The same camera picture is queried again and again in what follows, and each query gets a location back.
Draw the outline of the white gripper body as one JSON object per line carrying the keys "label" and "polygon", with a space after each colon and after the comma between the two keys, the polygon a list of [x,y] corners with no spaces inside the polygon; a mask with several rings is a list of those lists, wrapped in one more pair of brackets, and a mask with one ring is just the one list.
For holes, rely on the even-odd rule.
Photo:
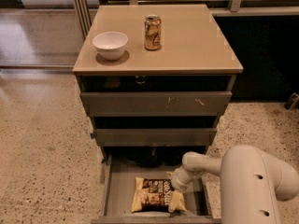
{"label": "white gripper body", "polygon": [[193,180],[198,179],[202,174],[202,172],[187,171],[180,166],[171,174],[171,185],[175,190],[183,192]]}

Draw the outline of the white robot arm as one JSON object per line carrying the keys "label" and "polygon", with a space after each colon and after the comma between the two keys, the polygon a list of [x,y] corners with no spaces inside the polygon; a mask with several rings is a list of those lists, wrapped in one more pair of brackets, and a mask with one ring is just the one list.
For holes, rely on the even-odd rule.
{"label": "white robot arm", "polygon": [[278,202],[299,194],[297,171],[253,146],[231,147],[220,159],[188,152],[171,174],[171,185],[184,191],[204,173],[220,178],[221,224],[281,224]]}

